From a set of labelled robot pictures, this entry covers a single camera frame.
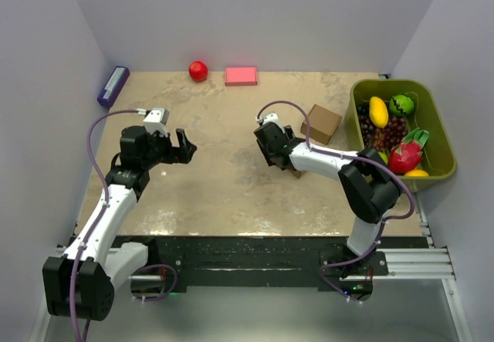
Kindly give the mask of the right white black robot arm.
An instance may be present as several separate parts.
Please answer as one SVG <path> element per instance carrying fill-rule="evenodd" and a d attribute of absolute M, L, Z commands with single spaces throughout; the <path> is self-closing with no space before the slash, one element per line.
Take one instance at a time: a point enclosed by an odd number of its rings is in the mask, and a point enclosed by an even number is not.
<path fill-rule="evenodd" d="M 273 120 L 259 121 L 256 142 L 269 166 L 287 171 L 312 172 L 338 180 L 355 214 L 347 239 L 343 264 L 349 273 L 362 274 L 371 266 L 370 252 L 377 244 L 384 218 L 395 206 L 403 188 L 390 176 L 380 155 L 373 149 L 341 152 L 309 146 L 295 137 L 291 127 Z"/>

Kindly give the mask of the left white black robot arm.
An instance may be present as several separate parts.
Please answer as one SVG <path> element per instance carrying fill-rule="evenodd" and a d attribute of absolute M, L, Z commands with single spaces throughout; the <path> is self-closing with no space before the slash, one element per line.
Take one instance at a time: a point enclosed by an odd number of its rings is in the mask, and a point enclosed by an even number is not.
<path fill-rule="evenodd" d="M 138 203 L 158 164 L 187 164 L 197 147 L 184 130 L 176 129 L 178 145 L 169 135 L 150 133 L 143 126 L 122 130 L 120 151 L 112 158 L 93 213 L 60 257 L 50 256 L 42 267 L 49 314 L 104 320 L 115 292 L 134 272 L 154 273 L 160 256 L 145 244 L 131 242 L 114 255 L 110 248 L 125 218 Z"/>

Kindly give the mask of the large brown cardboard box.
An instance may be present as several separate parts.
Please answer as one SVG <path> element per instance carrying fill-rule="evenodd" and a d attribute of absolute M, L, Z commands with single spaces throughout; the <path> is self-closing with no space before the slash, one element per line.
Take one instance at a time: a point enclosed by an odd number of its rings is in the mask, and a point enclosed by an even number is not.
<path fill-rule="evenodd" d="M 297 179 L 300 179 L 302 176 L 304 176 L 305 171 L 299 171 L 299 170 L 288 170 L 288 172 Z"/>

